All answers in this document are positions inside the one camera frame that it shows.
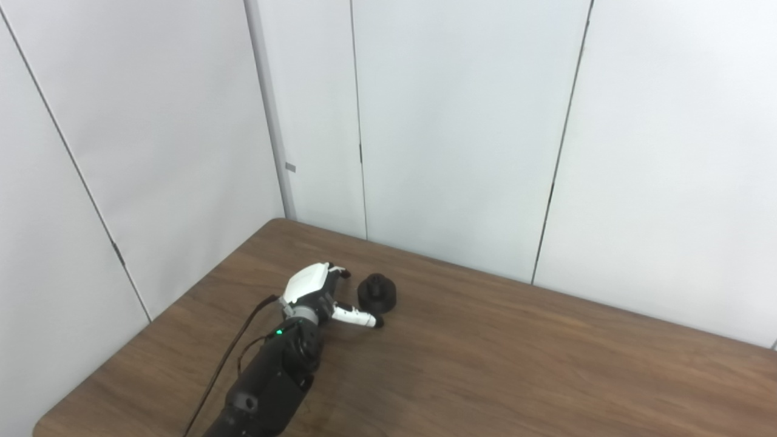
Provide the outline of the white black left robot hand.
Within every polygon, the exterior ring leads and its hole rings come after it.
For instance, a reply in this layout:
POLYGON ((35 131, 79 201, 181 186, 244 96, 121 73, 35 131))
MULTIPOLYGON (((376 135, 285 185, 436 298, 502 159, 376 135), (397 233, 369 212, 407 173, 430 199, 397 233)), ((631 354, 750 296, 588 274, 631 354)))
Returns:
POLYGON ((361 311, 334 298, 339 279, 351 274, 333 263, 314 263, 292 276, 283 295, 277 300, 284 320, 305 319, 317 326, 335 320, 345 324, 380 329, 381 316, 361 311))

